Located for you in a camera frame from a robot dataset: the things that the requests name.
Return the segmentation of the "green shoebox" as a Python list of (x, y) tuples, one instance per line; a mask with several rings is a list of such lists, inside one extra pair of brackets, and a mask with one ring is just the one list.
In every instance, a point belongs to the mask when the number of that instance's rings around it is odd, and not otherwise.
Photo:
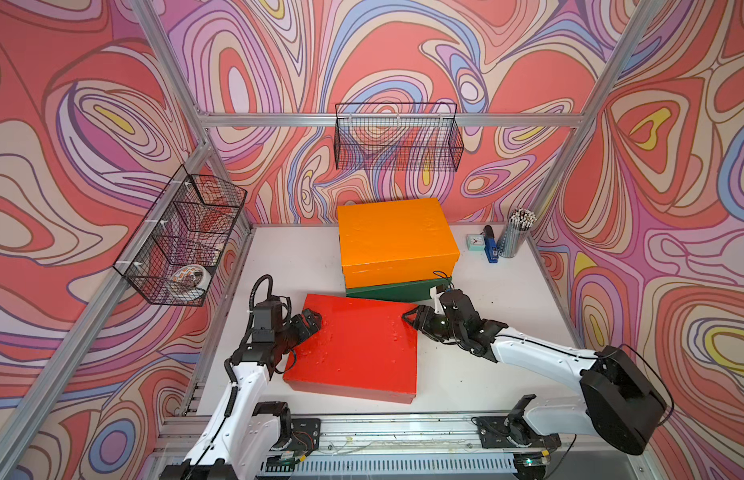
[(429, 280), (386, 284), (369, 287), (347, 288), (346, 296), (350, 298), (380, 300), (390, 302), (415, 303), (429, 300), (431, 290), (439, 286), (448, 286), (452, 278), (434, 278)]

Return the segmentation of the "red shoebox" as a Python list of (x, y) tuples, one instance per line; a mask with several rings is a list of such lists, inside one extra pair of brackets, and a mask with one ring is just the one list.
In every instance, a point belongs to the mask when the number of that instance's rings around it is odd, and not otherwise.
[(309, 294), (322, 327), (299, 345), (284, 381), (297, 391), (410, 404), (417, 395), (418, 332), (411, 303)]

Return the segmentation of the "orange shoebox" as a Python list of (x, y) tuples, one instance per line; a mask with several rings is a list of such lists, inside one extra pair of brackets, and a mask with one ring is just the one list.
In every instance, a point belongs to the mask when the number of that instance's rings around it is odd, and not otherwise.
[(460, 249), (435, 198), (340, 206), (338, 231), (348, 289), (451, 275)]

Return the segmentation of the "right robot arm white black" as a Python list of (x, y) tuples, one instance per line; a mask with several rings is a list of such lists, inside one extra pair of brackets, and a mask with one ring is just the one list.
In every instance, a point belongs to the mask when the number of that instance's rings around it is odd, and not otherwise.
[(569, 389), (561, 397), (523, 395), (499, 426), (476, 422), (514, 446), (559, 434), (590, 435), (638, 456), (669, 411), (662, 394), (622, 348), (577, 349), (527, 335), (482, 317), (460, 289), (438, 291), (433, 305), (419, 305), (402, 319), (437, 343), (523, 368)]

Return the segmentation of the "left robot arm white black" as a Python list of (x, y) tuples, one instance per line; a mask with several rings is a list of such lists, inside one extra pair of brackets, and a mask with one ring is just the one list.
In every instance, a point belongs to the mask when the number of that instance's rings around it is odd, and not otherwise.
[(228, 378), (223, 398), (184, 460), (168, 465), (161, 479), (255, 479), (271, 450), (289, 445), (291, 411), (285, 402), (261, 399), (286, 353), (322, 329), (311, 309), (290, 318), (283, 306), (252, 307), (252, 325), (224, 361)]

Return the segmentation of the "small teal box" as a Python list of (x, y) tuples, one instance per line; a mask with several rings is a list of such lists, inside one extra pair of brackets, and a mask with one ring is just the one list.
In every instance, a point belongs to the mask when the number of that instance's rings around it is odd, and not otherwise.
[(469, 251), (483, 251), (485, 249), (485, 236), (483, 234), (468, 234), (466, 244)]

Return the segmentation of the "blue stapler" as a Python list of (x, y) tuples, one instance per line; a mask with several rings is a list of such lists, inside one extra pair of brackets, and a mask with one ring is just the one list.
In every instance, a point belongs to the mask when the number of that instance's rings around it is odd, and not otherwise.
[(493, 227), (491, 225), (485, 225), (482, 231), (482, 236), (484, 238), (484, 251), (488, 262), (490, 264), (497, 263), (499, 254)]

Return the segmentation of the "tape roll in basket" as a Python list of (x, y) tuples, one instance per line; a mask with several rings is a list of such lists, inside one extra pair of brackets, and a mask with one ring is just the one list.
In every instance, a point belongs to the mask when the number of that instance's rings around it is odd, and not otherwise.
[(167, 281), (169, 296), (175, 300), (190, 302), (201, 299), (208, 291), (212, 275), (202, 265), (190, 264), (181, 267)]

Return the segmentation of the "metal cup of pencils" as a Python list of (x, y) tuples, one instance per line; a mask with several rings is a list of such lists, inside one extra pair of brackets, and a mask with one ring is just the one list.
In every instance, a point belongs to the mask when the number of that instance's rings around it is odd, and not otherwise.
[(525, 208), (513, 210), (499, 240), (499, 256), (513, 258), (536, 221), (537, 216), (531, 210)]

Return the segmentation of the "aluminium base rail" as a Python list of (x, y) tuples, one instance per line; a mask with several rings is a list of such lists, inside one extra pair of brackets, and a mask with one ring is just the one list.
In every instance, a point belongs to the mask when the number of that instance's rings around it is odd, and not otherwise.
[(235, 427), (207, 416), (168, 422), (147, 478), (231, 479), (654, 479), (630, 456), (584, 434), (506, 436), (511, 411), (288, 415), (269, 408)]

